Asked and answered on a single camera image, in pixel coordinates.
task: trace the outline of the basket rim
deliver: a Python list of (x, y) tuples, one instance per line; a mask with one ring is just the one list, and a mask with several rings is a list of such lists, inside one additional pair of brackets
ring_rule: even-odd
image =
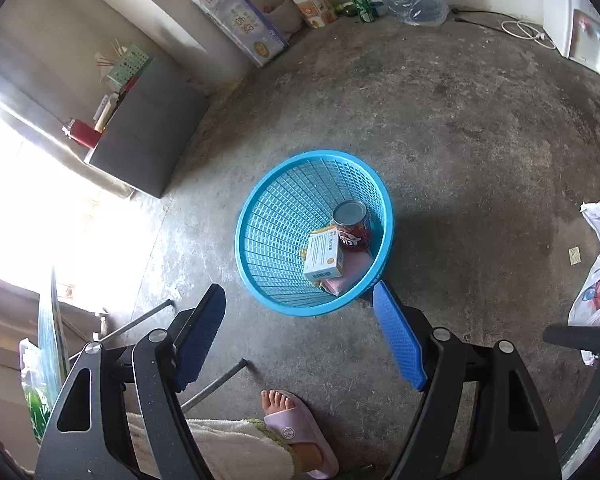
[[(262, 191), (269, 187), (269, 184), (277, 179), (281, 174), (285, 173), (289, 168), (296, 166), (298, 162), (307, 160), (317, 160), (323, 157), (343, 159), (349, 164), (356, 165), (364, 173), (368, 174), (375, 186), (378, 188), (382, 202), (384, 203), (384, 233), (382, 234), (382, 242), (378, 249), (378, 255), (374, 259), (373, 264), (369, 267), (366, 274), (359, 280), (359, 282), (348, 290), (342, 296), (334, 298), (327, 303), (314, 305), (314, 306), (288, 306), (277, 301), (269, 299), (259, 287), (252, 282), (250, 272), (246, 267), (246, 263), (243, 262), (244, 254), (244, 231), (246, 229), (246, 223), (244, 222), (245, 217), (251, 213), (255, 206), (256, 199), (261, 195)], [(253, 188), (249, 194), (247, 200), (244, 202), (240, 217), (238, 218), (238, 224), (235, 230), (235, 261), (238, 265), (238, 272), (244, 284), (249, 289), (250, 293), (256, 297), (256, 299), (263, 305), (280, 312), (282, 314), (289, 314), (290, 316), (307, 317), (307, 316), (320, 316), (320, 314), (327, 314), (333, 312), (351, 301), (359, 297), (369, 287), (371, 287), (374, 281), (379, 277), (380, 273), (384, 269), (384, 264), (389, 256), (391, 245), (394, 241), (394, 207), (389, 197), (384, 182), (380, 179), (376, 171), (369, 166), (366, 162), (360, 160), (356, 156), (346, 152), (339, 152), (337, 150), (313, 150), (310, 152), (299, 153), (299, 155), (292, 156), (278, 164), (275, 168), (269, 171)]]

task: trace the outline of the slipper logo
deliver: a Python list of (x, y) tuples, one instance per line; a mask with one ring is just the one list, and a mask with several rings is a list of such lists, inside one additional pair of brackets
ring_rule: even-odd
[(290, 438), (293, 438), (296, 436), (296, 430), (294, 430), (293, 428), (283, 428), (282, 429), (282, 437), (286, 438), (287, 440)]

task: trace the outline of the toe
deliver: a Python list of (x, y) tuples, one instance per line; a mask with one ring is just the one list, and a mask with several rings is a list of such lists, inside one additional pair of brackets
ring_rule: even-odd
[(271, 401), (269, 400), (269, 392), (267, 390), (262, 390), (260, 393), (260, 397), (262, 398), (262, 409), (266, 412), (271, 406)]

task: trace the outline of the pink package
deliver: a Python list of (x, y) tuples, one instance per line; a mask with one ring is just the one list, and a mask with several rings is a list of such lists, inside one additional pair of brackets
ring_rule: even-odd
[(334, 296), (340, 296), (347, 292), (362, 276), (366, 274), (374, 262), (371, 254), (363, 251), (361, 253), (349, 253), (344, 251), (344, 273), (339, 278), (322, 280), (321, 286)]

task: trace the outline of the human foot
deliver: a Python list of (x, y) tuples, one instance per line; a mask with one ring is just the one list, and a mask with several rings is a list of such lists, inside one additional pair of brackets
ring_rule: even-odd
[[(291, 410), (296, 405), (285, 394), (276, 390), (263, 390), (260, 393), (262, 410), (265, 415)], [(315, 444), (289, 444), (302, 464), (302, 472), (313, 471), (322, 465), (322, 454)]]

